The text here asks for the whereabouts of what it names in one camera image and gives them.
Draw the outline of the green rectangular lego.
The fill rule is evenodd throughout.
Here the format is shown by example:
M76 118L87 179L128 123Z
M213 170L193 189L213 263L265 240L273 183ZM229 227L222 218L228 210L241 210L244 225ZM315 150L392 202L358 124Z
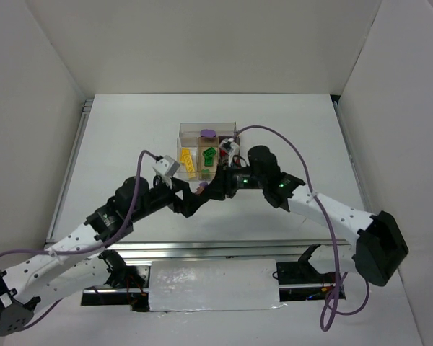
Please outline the green rectangular lego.
M214 165L214 158L213 157L209 157L209 158L204 159L204 166L206 168L212 167L213 165Z

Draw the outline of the green rounded lego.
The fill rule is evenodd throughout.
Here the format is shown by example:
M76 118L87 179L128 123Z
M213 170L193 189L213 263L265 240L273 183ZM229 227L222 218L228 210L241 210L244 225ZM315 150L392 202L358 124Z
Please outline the green rounded lego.
M202 155L205 159L213 159L217 154L217 150L214 147L208 147L202 151Z

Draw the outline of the long yellow lego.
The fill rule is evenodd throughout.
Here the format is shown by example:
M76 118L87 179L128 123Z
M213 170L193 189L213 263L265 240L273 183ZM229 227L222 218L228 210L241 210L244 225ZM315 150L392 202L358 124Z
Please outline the long yellow lego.
M191 155L185 159L184 166L185 166L185 170L187 172L188 178L189 179L196 178L196 176L197 176L196 168L194 166L193 157Z

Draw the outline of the purple rounded lego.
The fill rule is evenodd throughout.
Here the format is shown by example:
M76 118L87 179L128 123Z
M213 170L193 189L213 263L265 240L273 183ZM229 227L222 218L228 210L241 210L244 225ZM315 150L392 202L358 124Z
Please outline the purple rounded lego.
M212 129L203 129L200 131L200 137L202 138L216 138L217 133Z

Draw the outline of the purple tan flower lego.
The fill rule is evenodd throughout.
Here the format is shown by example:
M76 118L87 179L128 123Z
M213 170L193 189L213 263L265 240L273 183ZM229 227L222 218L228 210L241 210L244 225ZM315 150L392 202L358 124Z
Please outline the purple tan flower lego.
M207 182L201 182L198 188L196 189L196 194L200 195L206 189L207 185L208 185Z

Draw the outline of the yellow lego brick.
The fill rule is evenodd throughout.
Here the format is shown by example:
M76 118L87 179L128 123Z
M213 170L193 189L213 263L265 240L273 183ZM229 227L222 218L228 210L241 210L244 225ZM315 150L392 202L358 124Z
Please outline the yellow lego brick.
M191 155L191 152L188 148L182 148L180 152L180 163L184 164L185 159Z

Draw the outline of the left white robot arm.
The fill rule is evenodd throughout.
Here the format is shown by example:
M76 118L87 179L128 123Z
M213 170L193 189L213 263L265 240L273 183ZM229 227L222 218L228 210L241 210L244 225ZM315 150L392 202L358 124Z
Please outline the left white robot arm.
M134 222L163 208L188 218L208 200L203 190L192 192L179 179L167 185L155 178L149 185L142 177L128 178L68 236L14 267L0 269L0 337L32 327L39 310L53 309L78 290L142 285L141 276L111 245L129 235Z

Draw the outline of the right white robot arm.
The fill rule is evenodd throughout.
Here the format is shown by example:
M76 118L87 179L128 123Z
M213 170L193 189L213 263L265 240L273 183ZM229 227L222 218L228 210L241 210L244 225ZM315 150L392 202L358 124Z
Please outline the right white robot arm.
M281 171L277 158L266 146L248 152L246 167L220 164L213 180L200 191L210 200L225 200L242 189L260 189L274 208L333 229L346 246L313 244L298 259L307 275L324 275L336 270L361 275L368 283L383 287L408 254L408 246L394 217L377 215L344 205L312 191L298 177Z

